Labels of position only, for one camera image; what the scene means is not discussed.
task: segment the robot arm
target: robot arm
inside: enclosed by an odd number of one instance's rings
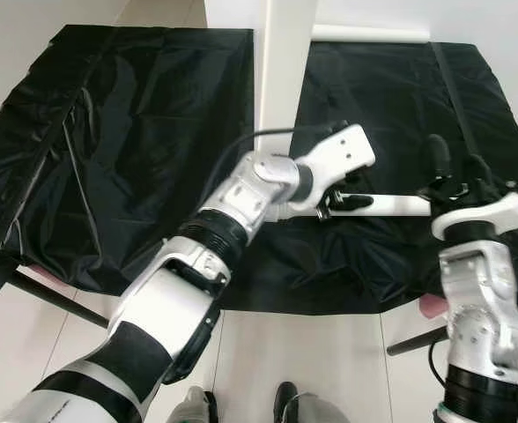
[[[439,259],[450,339],[444,401],[434,417],[440,423],[515,423],[517,284],[498,235],[518,229],[518,187],[496,200],[488,178],[474,177],[466,197],[445,196],[447,190],[431,198],[432,209],[437,206],[433,235],[447,244]]]
[[[3,421],[143,421],[160,384],[185,377],[206,347],[216,299],[269,207],[314,208],[331,184],[373,163],[358,125],[297,160],[246,154],[122,295],[106,342],[41,382]]]

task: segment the person's foot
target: person's foot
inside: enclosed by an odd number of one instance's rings
[[[298,390],[292,382],[282,382],[278,385],[275,396],[273,414],[275,423],[298,423]]]
[[[218,423],[218,405],[216,404],[216,397],[209,390],[204,392],[206,400],[208,401],[208,421],[209,423]]]

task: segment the white rod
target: white rod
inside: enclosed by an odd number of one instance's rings
[[[367,207],[361,207],[353,211],[333,211],[331,216],[335,217],[354,217],[354,216],[430,216],[431,208],[429,203],[423,198],[416,196],[383,196],[374,194],[360,194],[372,197],[374,202]],[[267,213],[268,222],[277,222],[297,217],[317,216],[316,209],[296,211],[287,204],[273,206]]]
[[[314,25],[312,31],[312,41],[424,43],[429,40],[427,30]]]
[[[331,211],[332,216],[430,216],[431,208],[416,196],[370,195],[374,202],[353,211]]]

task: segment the cable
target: cable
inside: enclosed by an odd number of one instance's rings
[[[440,333],[433,342],[429,345],[429,350],[427,351],[427,362],[429,363],[429,369],[432,371],[433,375],[435,376],[435,379],[437,379],[437,382],[441,384],[443,388],[445,388],[445,381],[441,379],[441,376],[437,372],[437,369],[435,368],[435,365],[433,364],[433,349],[435,348],[435,344],[437,344],[441,337],[443,337],[443,333]]]
[[[210,175],[208,176],[208,180],[204,184],[204,188],[201,192],[200,198],[198,199],[197,207],[200,208],[202,204],[206,201],[206,199],[210,196],[211,192],[214,190],[216,180],[218,178],[218,173],[220,172],[224,162],[227,158],[235,151],[237,147],[243,144],[245,141],[249,139],[253,139],[256,137],[260,137],[263,135],[279,135],[279,134],[290,134],[296,132],[319,132],[326,133],[330,135],[335,129],[335,124],[325,124],[325,125],[308,125],[308,126],[295,126],[294,128],[279,128],[274,130],[258,130],[256,132],[242,135],[241,137],[236,138],[226,149],[220,154],[214,167],[212,168]]]

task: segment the tiled floor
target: tiled floor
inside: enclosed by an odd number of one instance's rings
[[[72,288],[63,293],[103,315],[116,302]],[[291,380],[339,406],[351,423],[428,422],[442,390],[427,367],[426,349],[391,358],[384,348],[440,325],[441,319],[423,318],[415,301],[382,315],[225,311],[193,374],[161,387],[146,421],[165,422],[193,384],[216,393],[222,423],[270,421],[277,385]],[[3,288],[0,416],[42,377],[90,352],[104,337],[91,323],[17,288]],[[447,346],[436,348],[441,373]]]

